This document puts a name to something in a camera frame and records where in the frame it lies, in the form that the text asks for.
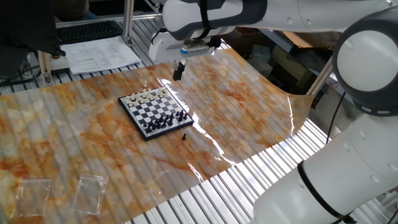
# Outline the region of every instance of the clear plastic bag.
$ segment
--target clear plastic bag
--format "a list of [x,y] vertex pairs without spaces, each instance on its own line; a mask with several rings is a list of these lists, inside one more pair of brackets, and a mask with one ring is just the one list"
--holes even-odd
[[99,215],[104,198],[107,177],[82,174],[73,199],[72,211]]
[[21,177],[17,190],[16,205],[11,218],[44,216],[50,186],[51,176]]

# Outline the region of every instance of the paper document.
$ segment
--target paper document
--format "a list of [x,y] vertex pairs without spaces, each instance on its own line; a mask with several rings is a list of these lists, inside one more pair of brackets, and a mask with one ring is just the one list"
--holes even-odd
[[140,62],[141,59],[120,36],[78,44],[66,44],[70,71],[75,74],[99,72]]

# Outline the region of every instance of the black cable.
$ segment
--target black cable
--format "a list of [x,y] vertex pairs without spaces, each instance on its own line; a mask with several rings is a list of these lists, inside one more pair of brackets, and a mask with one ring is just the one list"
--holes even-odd
[[396,212],[394,212],[390,220],[387,222],[387,224],[390,224],[392,222],[392,220],[397,216],[397,213],[398,213],[398,208],[396,209]]
[[329,142],[331,127],[333,126],[333,122],[335,121],[335,117],[336,117],[338,108],[340,107],[340,104],[341,104],[341,102],[343,101],[345,95],[346,95],[346,92],[344,92],[344,93],[342,94],[342,96],[341,96],[341,98],[340,98],[340,101],[339,101],[338,104],[337,104],[336,111],[335,111],[335,113],[334,113],[334,115],[333,115],[333,117],[332,117],[332,119],[331,119],[329,131],[328,131],[328,137],[326,138],[326,144],[328,144],[328,142]]
[[23,70],[23,71],[22,71],[22,74],[25,74],[25,73],[27,73],[27,72],[29,72],[29,71],[32,71],[32,70],[35,69],[35,68],[40,68],[40,65],[36,65],[36,66],[33,66],[33,67],[30,68],[30,69]]
[[0,82],[0,87],[6,86],[6,85],[18,85],[18,84],[23,84],[23,83],[27,83],[30,81],[35,80],[37,77],[39,77],[42,74],[42,71],[39,71],[34,77],[32,78],[28,78],[26,80],[21,80],[21,81],[15,81],[12,82],[12,79],[8,79],[8,80],[4,80],[3,82]]

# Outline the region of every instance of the table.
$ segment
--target table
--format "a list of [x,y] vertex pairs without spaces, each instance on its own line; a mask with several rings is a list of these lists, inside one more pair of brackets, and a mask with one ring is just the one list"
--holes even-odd
[[[0,202],[14,209],[21,175],[52,175],[43,219],[10,223],[122,223],[290,137],[312,97],[284,93],[232,49],[172,63],[0,96]],[[117,97],[167,86],[195,120],[145,142]],[[109,177],[100,216],[71,204],[82,173]]]

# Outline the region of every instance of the metal frame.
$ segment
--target metal frame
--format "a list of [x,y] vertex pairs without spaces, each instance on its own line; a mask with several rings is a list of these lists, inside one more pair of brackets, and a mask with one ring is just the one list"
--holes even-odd
[[331,66],[331,57],[329,58],[329,61],[326,63],[326,65],[323,67],[321,73],[315,80],[315,82],[312,84],[311,88],[307,92],[307,95],[309,96],[316,96],[318,92],[321,90],[323,84],[325,84],[325,81],[327,78],[329,78],[330,74],[333,71],[333,67]]
[[122,38],[129,47],[133,46],[133,41],[132,41],[133,12],[134,12],[134,0],[125,0]]
[[52,79],[52,76],[51,76],[49,55],[48,55],[48,53],[41,52],[39,50],[38,50],[38,53],[39,53],[40,69],[42,71],[42,77],[44,79],[44,82],[47,85],[53,85],[54,80]]

